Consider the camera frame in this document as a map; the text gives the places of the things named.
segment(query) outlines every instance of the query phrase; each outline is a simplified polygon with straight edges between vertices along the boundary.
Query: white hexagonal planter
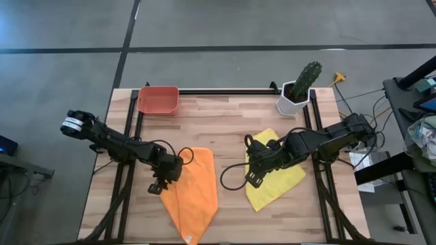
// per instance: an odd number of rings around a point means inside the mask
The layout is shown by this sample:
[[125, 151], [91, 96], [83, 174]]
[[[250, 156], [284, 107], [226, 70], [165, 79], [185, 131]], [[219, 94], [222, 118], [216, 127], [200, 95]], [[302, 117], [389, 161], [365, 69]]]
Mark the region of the white hexagonal planter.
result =
[[285, 94], [285, 86], [288, 84], [293, 84], [293, 83], [295, 83], [295, 81], [285, 82], [283, 84], [283, 86], [281, 87], [280, 98], [276, 102], [276, 106], [277, 106], [279, 113], [282, 116], [296, 116], [297, 113], [301, 112], [302, 108], [305, 107], [307, 105], [307, 103], [309, 102], [310, 89], [307, 90], [307, 99], [302, 101], [302, 102], [299, 102], [299, 103], [294, 103], [285, 97], [285, 95], [284, 95]]

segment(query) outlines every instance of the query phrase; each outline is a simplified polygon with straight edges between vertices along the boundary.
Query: red container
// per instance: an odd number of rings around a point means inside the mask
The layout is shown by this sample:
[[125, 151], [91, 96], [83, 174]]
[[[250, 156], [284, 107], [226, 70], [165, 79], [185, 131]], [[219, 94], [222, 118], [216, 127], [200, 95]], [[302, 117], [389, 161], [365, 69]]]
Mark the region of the red container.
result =
[[138, 110], [144, 114], [174, 115], [177, 107], [176, 86], [145, 86], [139, 90]]

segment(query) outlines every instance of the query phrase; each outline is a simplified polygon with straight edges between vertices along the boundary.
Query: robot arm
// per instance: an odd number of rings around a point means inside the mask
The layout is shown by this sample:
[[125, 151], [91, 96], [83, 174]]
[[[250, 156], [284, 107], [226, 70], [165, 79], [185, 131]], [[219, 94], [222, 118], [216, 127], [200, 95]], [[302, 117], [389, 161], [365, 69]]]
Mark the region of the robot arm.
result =
[[284, 138], [271, 140], [266, 146], [254, 140], [251, 135], [246, 135], [249, 171], [245, 179], [255, 188], [259, 188], [265, 175], [273, 170], [297, 165], [316, 151], [319, 160], [333, 162], [338, 157], [340, 149], [360, 141], [366, 142], [374, 135], [373, 128], [364, 116], [357, 114], [352, 114], [342, 122], [319, 131], [292, 129]]
[[151, 166], [156, 182], [149, 187], [152, 194], [160, 194], [168, 183], [177, 181], [182, 171], [182, 158], [167, 154], [166, 149], [154, 142], [138, 142], [109, 128], [89, 112], [73, 111], [61, 126], [62, 134], [79, 140], [90, 140], [89, 148], [97, 152], [104, 148], [109, 156], [119, 163], [139, 160]]

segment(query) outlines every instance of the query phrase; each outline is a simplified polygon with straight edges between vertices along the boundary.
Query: black metal frame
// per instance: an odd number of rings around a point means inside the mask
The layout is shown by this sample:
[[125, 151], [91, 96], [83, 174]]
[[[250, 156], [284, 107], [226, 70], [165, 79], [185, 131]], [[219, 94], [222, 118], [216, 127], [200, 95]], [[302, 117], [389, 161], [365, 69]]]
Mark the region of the black metal frame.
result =
[[[265, 89], [181, 89], [180, 90], [181, 95], [278, 95], [280, 94], [280, 89], [277, 88], [277, 85], [274, 82], [271, 82], [270, 88]], [[131, 128], [131, 120], [133, 118], [134, 113], [134, 107], [136, 104], [136, 100], [138, 98], [138, 90], [133, 90], [131, 92], [131, 99], [129, 104], [129, 111], [127, 113], [127, 120], [125, 125], [125, 135], [129, 135], [130, 128]], [[317, 125], [318, 129], [322, 128], [322, 122], [321, 122], [321, 116], [320, 111], [317, 106], [317, 98], [315, 91], [311, 91], [310, 94], [311, 104], [313, 106], [313, 112], [315, 116], [315, 123]], [[311, 128], [311, 119], [309, 115], [308, 107], [305, 106], [303, 108], [303, 115], [305, 118], [305, 124], [306, 127]], [[143, 114], [141, 112], [138, 112], [138, 119], [136, 123], [135, 128], [135, 137], [139, 137], [141, 133], [142, 128], [142, 119]], [[322, 214], [322, 222], [324, 225], [324, 232], [326, 234], [326, 241], [329, 243], [336, 243], [336, 244], [386, 244], [389, 245], [389, 243], [381, 243], [381, 242], [373, 242], [370, 240], [362, 240], [362, 237], [356, 234], [350, 234], [352, 238], [355, 240], [346, 240], [345, 237], [345, 231], [344, 226], [347, 225], [348, 227], [352, 226], [351, 223], [346, 219], [344, 213], [341, 213], [340, 208], [338, 205], [335, 207], [332, 206], [332, 209], [334, 210], [334, 218], [337, 224], [337, 230], [339, 238], [333, 238], [332, 229], [330, 226], [330, 220], [328, 217], [328, 210], [326, 202], [330, 203], [337, 203], [337, 192], [336, 188], [334, 187], [334, 180], [332, 171], [329, 165], [327, 165], [326, 170], [326, 176], [328, 180], [328, 189], [324, 186], [324, 183], [322, 182], [321, 178], [321, 172], [320, 172], [320, 163], [316, 160], [316, 155], [313, 154], [312, 156], [312, 162], [313, 162], [313, 170], [315, 172], [315, 181], [317, 184], [317, 192], [318, 192], [318, 198], [320, 201], [320, 209]], [[123, 169], [125, 166], [128, 166], [128, 173], [127, 178], [125, 181], [125, 184], [121, 191], [119, 191], [121, 187], [121, 176], [123, 173]], [[72, 242], [69, 244], [122, 244], [124, 240], [124, 233], [125, 233], [125, 226], [127, 222], [127, 214], [128, 214], [128, 208], [129, 208], [129, 200], [130, 200], [130, 194], [131, 194], [131, 188], [133, 184], [133, 176], [134, 176], [134, 168], [135, 163], [121, 163], [119, 164], [116, 172], [116, 178], [114, 182], [114, 190], [113, 195], [111, 199], [111, 206], [109, 208], [109, 211], [105, 214], [102, 221], [92, 234], [83, 239], [78, 240], [76, 242]], [[119, 230], [117, 233], [116, 238], [112, 238], [112, 228], [113, 228], [113, 222], [114, 222], [114, 216], [116, 214], [117, 209], [119, 206], [123, 203], [123, 207], [121, 210], [121, 219], [119, 224]], [[106, 230], [104, 234], [104, 238], [102, 240], [98, 240], [103, 231]]]

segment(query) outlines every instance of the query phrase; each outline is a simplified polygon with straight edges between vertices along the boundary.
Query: table leg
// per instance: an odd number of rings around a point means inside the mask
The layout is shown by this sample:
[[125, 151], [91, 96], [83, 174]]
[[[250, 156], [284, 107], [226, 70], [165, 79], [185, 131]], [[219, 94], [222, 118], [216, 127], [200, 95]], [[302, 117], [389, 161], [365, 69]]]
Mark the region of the table leg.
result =
[[406, 169], [413, 169], [411, 157], [404, 152], [354, 173], [357, 185], [368, 183]]

